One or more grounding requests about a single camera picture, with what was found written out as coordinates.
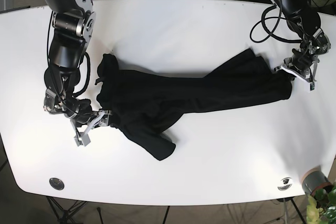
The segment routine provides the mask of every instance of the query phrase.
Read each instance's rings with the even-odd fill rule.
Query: wire
[[[329,1],[331,1],[331,0],[327,0],[326,3],[324,5],[322,5],[322,7],[325,7]]]
[[[61,98],[60,94],[58,93],[58,88],[57,88],[57,84],[55,81],[55,75],[53,72],[53,69],[50,67],[50,62],[49,62],[49,37],[50,37],[50,27],[51,27],[51,21],[52,21],[52,16],[53,16],[54,12],[51,12],[51,16],[50,16],[50,21],[49,21],[49,27],[48,27],[48,35],[47,35],[47,62],[48,62],[48,69],[50,71],[50,76],[51,76],[51,82],[54,86],[54,89],[56,91],[56,95],[59,98],[59,100],[64,104],[65,108],[67,108],[69,111],[71,111],[74,114],[77,114],[79,116],[84,116],[86,118],[90,118],[92,116],[87,116],[85,114],[80,114],[78,112],[73,111],[72,109],[70,109],[69,107],[67,107],[65,100]]]
[[[6,159],[6,161],[2,164],[2,166],[0,166],[0,172],[7,165],[7,163],[8,163],[8,159]]]
[[[253,29],[251,30],[251,32],[250,32],[250,39],[251,39],[254,43],[262,43],[262,42],[266,41],[267,39],[269,39],[269,38],[273,35],[273,33],[275,32],[275,30],[278,28],[278,25],[279,25],[280,20],[281,20],[281,14],[282,14],[282,0],[279,0],[279,8],[280,8],[280,10],[279,10],[278,20],[277,20],[277,22],[276,22],[276,24],[275,24],[273,30],[266,36],[266,38],[264,38],[264,39],[262,39],[262,40],[254,40],[254,39],[252,38],[252,32],[253,32]]]
[[[274,18],[279,18],[279,17],[267,17],[267,18],[265,18],[265,20],[268,20],[268,19],[274,19]],[[250,32],[250,37],[251,37],[251,35],[252,35],[254,29],[255,29],[261,22],[262,22],[262,20],[258,21],[258,23],[256,23],[256,24],[252,27],[251,32]],[[276,35],[274,35],[274,34],[273,34],[273,36],[275,36],[274,39],[276,39],[276,40],[278,40],[278,41],[281,41],[281,42],[284,42],[284,43],[292,43],[292,44],[296,44],[296,43],[301,43],[301,42],[302,42],[302,41],[299,40],[299,39],[298,39],[298,40],[289,40],[289,39],[284,39],[284,38],[278,37],[278,36],[276,36]]]
[[[89,86],[89,82],[90,82],[90,73],[91,73],[90,56],[87,52],[85,52],[84,56],[86,57],[86,60],[87,60],[86,80],[85,80],[84,87],[80,91],[72,95],[75,98],[79,97],[81,94],[83,94],[87,90]]]
[[[276,9],[276,6],[275,6],[275,5],[266,8],[266,9],[263,11],[263,14],[262,14],[262,16],[261,16],[261,21],[260,21],[260,22],[261,22],[261,24],[262,24],[262,26],[263,26],[263,29],[265,30],[265,32],[266,32],[267,34],[270,34],[271,32],[268,30],[268,28],[267,28],[267,26],[266,26],[266,23],[265,23],[266,15],[267,15],[267,13],[269,13],[269,12],[270,12],[271,10],[273,10],[273,9]],[[279,37],[279,36],[276,36],[275,34],[272,34],[271,37],[274,38],[274,39],[276,39],[276,40],[278,40],[278,41],[280,41],[280,42],[284,42],[284,43],[293,43],[293,44],[301,43],[301,39],[299,39],[299,40],[283,39],[283,38],[281,38],[281,37]]]

